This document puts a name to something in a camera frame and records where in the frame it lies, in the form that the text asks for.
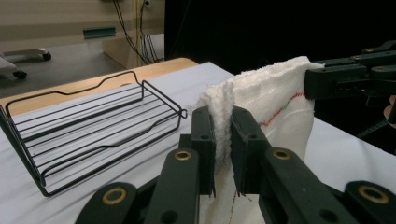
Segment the floor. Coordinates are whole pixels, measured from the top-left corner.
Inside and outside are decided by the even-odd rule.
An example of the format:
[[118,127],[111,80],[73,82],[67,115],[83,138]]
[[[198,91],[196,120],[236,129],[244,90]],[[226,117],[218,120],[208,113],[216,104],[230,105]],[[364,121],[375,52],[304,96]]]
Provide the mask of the floor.
[[[158,57],[163,57],[163,35],[152,35],[151,40]],[[44,61],[41,55],[6,57],[27,73],[27,77],[19,79],[11,73],[0,74],[0,98],[125,70],[103,52],[100,41],[46,50],[52,56],[49,61]]]

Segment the white towel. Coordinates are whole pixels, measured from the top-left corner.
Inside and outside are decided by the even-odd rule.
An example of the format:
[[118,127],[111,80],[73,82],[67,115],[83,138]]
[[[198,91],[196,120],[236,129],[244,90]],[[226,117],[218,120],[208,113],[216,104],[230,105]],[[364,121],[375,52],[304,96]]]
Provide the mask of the white towel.
[[214,120],[216,139],[215,187],[217,197],[201,196],[200,223],[264,223],[258,195],[234,197],[230,158],[230,116],[234,105],[250,111],[272,147],[293,150],[304,160],[314,120],[314,101],[304,97],[304,74],[321,68],[307,57],[274,63],[243,72],[208,87],[195,108],[207,105]]

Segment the red stitching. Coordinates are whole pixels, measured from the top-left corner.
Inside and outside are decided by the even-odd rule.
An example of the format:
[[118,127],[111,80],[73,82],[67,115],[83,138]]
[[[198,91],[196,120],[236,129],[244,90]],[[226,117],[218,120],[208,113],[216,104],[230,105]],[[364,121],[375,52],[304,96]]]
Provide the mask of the red stitching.
[[271,122],[273,121],[273,119],[276,118],[276,116],[278,116],[282,110],[284,110],[284,109],[286,109],[286,107],[288,107],[288,104],[289,104],[292,100],[294,100],[294,99],[297,98],[297,97],[301,97],[301,96],[305,96],[305,92],[303,92],[303,91],[296,92],[293,96],[291,96],[291,98],[288,100],[288,102],[286,103],[286,105],[284,105],[284,106],[282,106],[280,109],[278,109],[278,110],[275,112],[275,114],[274,114],[270,119],[268,119],[267,121],[264,121],[264,122],[259,123],[260,126],[264,125],[265,127],[268,127],[268,126],[271,124]]

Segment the towel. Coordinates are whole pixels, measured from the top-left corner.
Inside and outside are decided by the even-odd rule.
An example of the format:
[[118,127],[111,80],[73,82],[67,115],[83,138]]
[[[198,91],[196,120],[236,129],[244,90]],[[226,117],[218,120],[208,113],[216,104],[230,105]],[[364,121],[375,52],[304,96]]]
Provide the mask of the towel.
[[233,106],[252,114],[272,147],[294,151],[304,160],[314,121],[313,100],[304,97],[304,74],[322,68],[301,56],[263,68],[242,72],[209,86],[190,112],[208,106],[216,140],[215,187],[217,197],[201,196],[200,223],[265,223],[258,195],[238,197],[231,165],[230,117]]

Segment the dark background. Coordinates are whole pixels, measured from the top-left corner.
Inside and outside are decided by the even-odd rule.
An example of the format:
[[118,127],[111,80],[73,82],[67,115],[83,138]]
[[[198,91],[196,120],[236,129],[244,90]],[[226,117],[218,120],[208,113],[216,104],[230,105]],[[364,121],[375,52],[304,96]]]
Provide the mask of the dark background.
[[[166,0],[165,60],[212,62],[238,75],[297,56],[313,62],[358,55],[396,40],[395,31],[391,2]],[[367,107],[366,100],[316,100],[315,116],[356,135],[384,118],[385,105]],[[385,126],[362,139],[393,154],[395,137]]]

